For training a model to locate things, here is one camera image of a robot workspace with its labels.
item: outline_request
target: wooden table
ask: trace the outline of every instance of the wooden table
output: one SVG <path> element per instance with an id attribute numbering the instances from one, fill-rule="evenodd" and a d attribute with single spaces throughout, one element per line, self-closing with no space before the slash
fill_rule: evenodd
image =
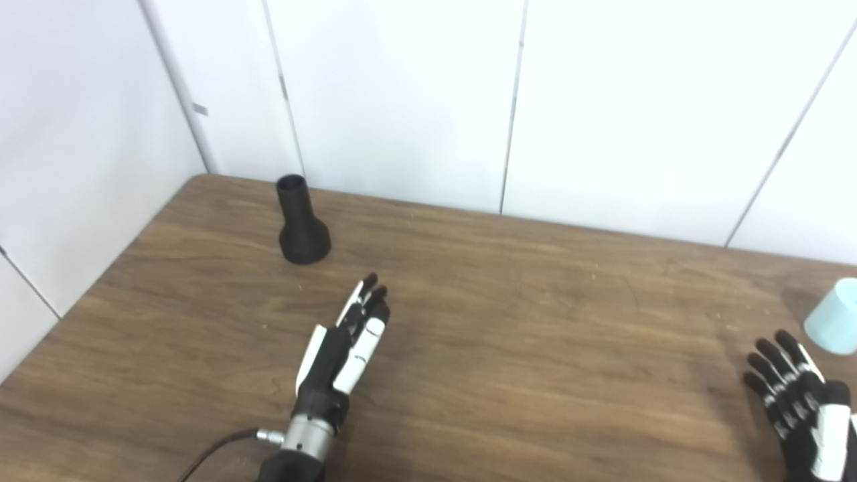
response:
<path id="1" fill-rule="evenodd" d="M 857 269 L 324 191 L 333 251 L 279 253 L 273 186 L 203 176 L 0 387 L 3 481 L 172 481 L 283 429 L 316 323 L 376 271 L 393 311 L 331 482 L 782 476 L 740 383 L 759 336 Z M 828 377 L 857 364 L 809 347 Z M 234 444 L 197 481 L 253 480 Z"/>

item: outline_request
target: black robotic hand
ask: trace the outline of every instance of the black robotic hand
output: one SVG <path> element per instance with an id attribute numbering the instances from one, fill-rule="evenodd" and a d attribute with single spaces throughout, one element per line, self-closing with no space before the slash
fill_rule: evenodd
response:
<path id="1" fill-rule="evenodd" d="M 748 371 L 744 382 L 762 398 L 780 439 L 786 482 L 857 482 L 857 433 L 848 385 L 825 381 L 788 332 L 780 330 L 774 338 L 782 350 L 758 340 L 758 353 L 747 357 L 758 374 Z"/>
<path id="2" fill-rule="evenodd" d="M 316 325 L 297 372 L 297 401 L 285 433 L 261 434 L 281 450 L 266 459 L 258 482 L 321 482 L 324 462 L 348 414 L 349 395 L 384 334 L 387 289 L 374 273 L 357 283 L 336 324 Z"/>

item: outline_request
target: black vase-shaped object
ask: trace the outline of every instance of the black vase-shaped object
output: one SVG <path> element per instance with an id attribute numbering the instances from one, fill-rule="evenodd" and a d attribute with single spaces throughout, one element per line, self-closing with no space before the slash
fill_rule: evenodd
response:
<path id="1" fill-rule="evenodd" d="M 290 174 L 277 181 L 277 197 L 285 226 L 279 233 L 283 256 L 295 264 L 310 264 L 330 252 L 330 232 L 313 214 L 307 180 Z"/>

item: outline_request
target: plastic cup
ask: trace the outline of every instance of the plastic cup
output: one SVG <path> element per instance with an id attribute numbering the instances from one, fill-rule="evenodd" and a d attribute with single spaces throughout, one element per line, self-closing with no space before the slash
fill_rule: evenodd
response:
<path id="1" fill-rule="evenodd" d="M 836 355 L 857 352 L 857 278 L 842 278 L 804 322 L 816 345 Z"/>

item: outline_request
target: black cable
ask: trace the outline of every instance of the black cable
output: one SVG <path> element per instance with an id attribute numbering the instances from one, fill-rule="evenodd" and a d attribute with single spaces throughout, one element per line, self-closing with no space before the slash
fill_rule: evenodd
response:
<path id="1" fill-rule="evenodd" d="M 232 435 L 221 438 L 217 442 L 213 443 L 212 446 L 206 449 L 205 452 L 202 452 L 199 457 L 196 457 L 194 463 L 190 464 L 190 467 L 188 467 L 188 469 L 184 471 L 182 476 L 178 478 L 177 482 L 186 482 L 188 477 L 190 477 L 190 475 L 194 473 L 194 470 L 196 470 L 202 464 L 202 462 L 204 462 L 208 458 L 209 455 L 216 452 L 217 449 L 223 447 L 227 443 L 232 443 L 237 440 L 243 440 L 245 438 L 256 438 L 256 434 L 259 433 L 259 430 L 260 429 L 247 429 L 245 431 L 237 431 Z"/>

